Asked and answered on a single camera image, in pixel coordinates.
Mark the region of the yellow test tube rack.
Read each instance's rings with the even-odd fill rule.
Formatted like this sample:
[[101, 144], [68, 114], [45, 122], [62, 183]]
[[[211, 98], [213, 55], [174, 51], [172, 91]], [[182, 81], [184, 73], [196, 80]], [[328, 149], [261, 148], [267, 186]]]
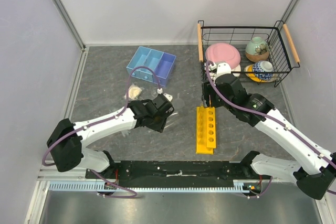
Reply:
[[216, 145], [216, 117], [214, 107], [196, 109], [196, 154], [214, 154]]

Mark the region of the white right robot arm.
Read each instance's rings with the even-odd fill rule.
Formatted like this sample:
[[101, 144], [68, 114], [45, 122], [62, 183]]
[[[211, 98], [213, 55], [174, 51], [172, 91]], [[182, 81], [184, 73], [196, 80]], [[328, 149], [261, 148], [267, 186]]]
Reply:
[[248, 179], [257, 174], [294, 183], [307, 196], [320, 200], [335, 180], [335, 153], [309, 139], [275, 106], [258, 93], [247, 93], [240, 80], [226, 73], [213, 80], [208, 73], [203, 90], [208, 105], [223, 106], [242, 122], [268, 135], [294, 160], [272, 158], [257, 151], [249, 152], [240, 166]]

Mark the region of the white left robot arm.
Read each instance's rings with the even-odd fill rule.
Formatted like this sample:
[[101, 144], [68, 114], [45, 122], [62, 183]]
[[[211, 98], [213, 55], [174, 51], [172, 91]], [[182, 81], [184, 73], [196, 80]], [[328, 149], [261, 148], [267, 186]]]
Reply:
[[115, 165], [107, 151], [94, 151], [89, 145], [121, 131], [147, 127], [163, 132], [167, 118], [174, 112], [173, 97], [158, 94], [153, 100], [136, 100], [121, 109], [88, 121], [72, 123], [61, 120], [47, 141], [57, 171], [67, 172], [76, 167], [93, 169], [103, 178], [111, 178]]

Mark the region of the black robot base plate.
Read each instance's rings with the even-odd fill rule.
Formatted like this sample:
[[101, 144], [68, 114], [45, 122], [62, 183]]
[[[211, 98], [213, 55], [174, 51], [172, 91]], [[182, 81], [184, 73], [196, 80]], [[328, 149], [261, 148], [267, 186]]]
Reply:
[[240, 162], [229, 161], [119, 161], [101, 175], [117, 179], [122, 187], [135, 186], [230, 186], [234, 180], [267, 180], [251, 168], [251, 151]]

